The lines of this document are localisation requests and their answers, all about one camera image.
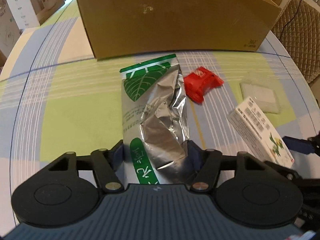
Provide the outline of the large cardboard box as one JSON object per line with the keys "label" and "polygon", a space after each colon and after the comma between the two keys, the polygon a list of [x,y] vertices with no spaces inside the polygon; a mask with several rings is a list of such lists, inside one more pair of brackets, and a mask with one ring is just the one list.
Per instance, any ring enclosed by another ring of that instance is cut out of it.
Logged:
{"label": "large cardboard box", "polygon": [[76,0],[96,59],[182,50],[256,51],[272,0]]}

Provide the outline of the silver green foil pouch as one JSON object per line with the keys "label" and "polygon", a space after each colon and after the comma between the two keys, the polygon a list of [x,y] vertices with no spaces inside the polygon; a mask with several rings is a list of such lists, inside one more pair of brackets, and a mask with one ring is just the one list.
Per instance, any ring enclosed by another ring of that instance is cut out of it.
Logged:
{"label": "silver green foil pouch", "polygon": [[194,176],[188,157],[187,96],[175,54],[120,70],[127,184],[187,184]]}

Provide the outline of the red snack packet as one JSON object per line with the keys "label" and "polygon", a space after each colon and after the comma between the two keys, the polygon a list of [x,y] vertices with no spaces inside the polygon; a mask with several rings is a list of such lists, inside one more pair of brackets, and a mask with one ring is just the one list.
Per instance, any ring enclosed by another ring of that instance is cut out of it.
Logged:
{"label": "red snack packet", "polygon": [[200,66],[183,78],[186,95],[195,103],[201,104],[204,96],[224,81],[210,70]]}

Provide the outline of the white ointment box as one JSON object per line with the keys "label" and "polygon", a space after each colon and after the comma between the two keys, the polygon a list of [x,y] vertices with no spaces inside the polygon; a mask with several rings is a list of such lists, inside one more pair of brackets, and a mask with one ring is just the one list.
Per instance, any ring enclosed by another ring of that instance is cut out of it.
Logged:
{"label": "white ointment box", "polygon": [[270,161],[291,168],[295,160],[267,116],[247,97],[227,116],[252,154],[260,161]]}

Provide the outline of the clear plastic box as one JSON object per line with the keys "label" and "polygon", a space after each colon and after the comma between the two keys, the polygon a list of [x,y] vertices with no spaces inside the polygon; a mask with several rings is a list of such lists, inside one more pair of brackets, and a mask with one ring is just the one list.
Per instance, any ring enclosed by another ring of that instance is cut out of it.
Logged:
{"label": "clear plastic box", "polygon": [[279,114],[281,107],[274,78],[248,72],[240,82],[243,99],[250,97],[264,113]]}

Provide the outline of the wicker chair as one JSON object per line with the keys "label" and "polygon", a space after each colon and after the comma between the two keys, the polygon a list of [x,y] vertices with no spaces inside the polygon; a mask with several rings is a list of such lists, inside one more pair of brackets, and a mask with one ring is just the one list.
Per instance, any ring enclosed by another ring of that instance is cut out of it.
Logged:
{"label": "wicker chair", "polygon": [[289,0],[272,33],[285,47],[308,84],[319,79],[319,11],[301,0]]}

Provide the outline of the plaid tablecloth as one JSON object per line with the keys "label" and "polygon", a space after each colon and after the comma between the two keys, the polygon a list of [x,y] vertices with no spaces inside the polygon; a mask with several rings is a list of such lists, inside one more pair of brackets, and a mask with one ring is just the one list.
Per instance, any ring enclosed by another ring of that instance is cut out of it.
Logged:
{"label": "plaid tablecloth", "polygon": [[[203,66],[224,81],[203,104],[187,105],[190,137],[202,148],[227,155],[248,150],[227,120],[241,102],[240,82],[247,75],[275,85],[281,113],[268,118],[280,135],[306,139],[319,132],[312,91],[272,33],[255,53],[187,51],[177,57],[184,74]],[[87,155],[121,139],[119,71],[151,58],[97,61],[76,0],[20,36],[1,73],[2,235],[16,224],[10,198],[20,183],[67,151]]]}

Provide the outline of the white appliance box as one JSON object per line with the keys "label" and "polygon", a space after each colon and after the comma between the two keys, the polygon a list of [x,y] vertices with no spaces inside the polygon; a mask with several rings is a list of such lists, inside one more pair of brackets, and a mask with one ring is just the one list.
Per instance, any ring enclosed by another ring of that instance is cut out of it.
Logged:
{"label": "white appliance box", "polygon": [[42,25],[65,0],[7,0],[7,3],[18,28],[24,30]]}

